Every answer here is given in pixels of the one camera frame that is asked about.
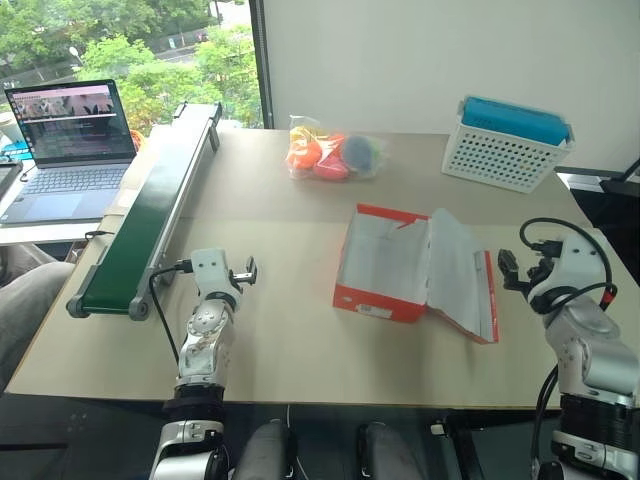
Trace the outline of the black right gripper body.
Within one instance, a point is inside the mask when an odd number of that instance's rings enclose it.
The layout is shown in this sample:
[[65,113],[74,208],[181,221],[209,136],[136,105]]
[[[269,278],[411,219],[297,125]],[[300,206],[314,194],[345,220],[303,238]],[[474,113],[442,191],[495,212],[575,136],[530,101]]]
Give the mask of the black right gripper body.
[[529,299],[534,288],[541,282],[546,280],[552,273],[554,268],[554,259],[552,257],[541,257],[537,265],[527,270],[529,286],[527,287],[526,299]]

